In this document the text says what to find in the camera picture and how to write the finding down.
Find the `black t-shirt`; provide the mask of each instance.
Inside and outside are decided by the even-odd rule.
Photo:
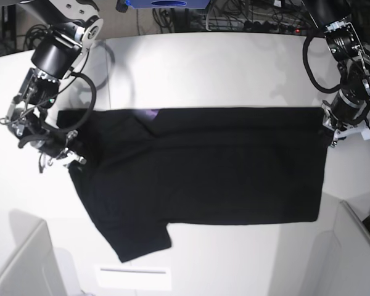
[[[69,126],[84,110],[59,113]],[[168,223],[315,221],[327,146],[321,108],[93,112],[69,172],[122,262],[171,247]]]

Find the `blue box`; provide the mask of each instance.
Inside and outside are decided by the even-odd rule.
[[[198,8],[204,9],[210,0],[126,0],[133,8]]]

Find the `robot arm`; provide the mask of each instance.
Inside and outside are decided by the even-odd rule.
[[[370,52],[364,47],[351,22],[347,0],[303,0],[316,26],[338,62],[340,84],[332,89],[317,84],[308,65],[307,50],[313,35],[307,37],[303,61],[313,84],[324,93],[337,93],[332,104],[323,103],[324,126],[333,134],[332,147],[355,130],[367,128],[370,111]]]
[[[76,129],[91,113],[96,87],[75,67],[88,55],[103,26],[99,9],[92,0],[0,0],[0,5],[18,4],[49,25],[48,33],[31,58],[31,68],[1,123],[19,139],[19,148],[30,143],[51,160],[86,160],[71,151],[76,145]],[[91,87],[92,101],[81,121],[60,129],[45,122],[59,92],[60,82],[69,76],[84,79]]]

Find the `white label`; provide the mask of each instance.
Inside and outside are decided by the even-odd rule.
[[[282,2],[280,0],[274,0],[274,6],[282,7]]]
[[[110,289],[171,291],[169,268],[95,266],[99,286]]]

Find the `white table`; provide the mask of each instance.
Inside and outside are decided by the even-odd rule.
[[[311,106],[334,95],[318,92],[302,64],[303,38],[248,33],[186,33],[109,39],[95,45],[84,72],[99,86],[97,110],[164,107]],[[0,117],[31,67],[31,52],[0,58]],[[339,81],[326,42],[310,46],[310,64],[325,86]],[[55,103],[86,106],[80,81]],[[66,171],[38,174],[37,152],[17,148],[0,126],[0,259],[15,242],[3,215],[12,208],[47,220],[55,247],[73,256],[81,287],[97,295],[135,295],[98,287],[94,265],[120,265],[94,229]],[[265,226],[171,224],[169,250],[125,266],[171,268],[171,292],[137,295],[309,295],[303,283],[316,238],[334,225],[339,199],[364,218],[370,211],[370,141],[360,135],[329,149],[324,195],[315,223]]]

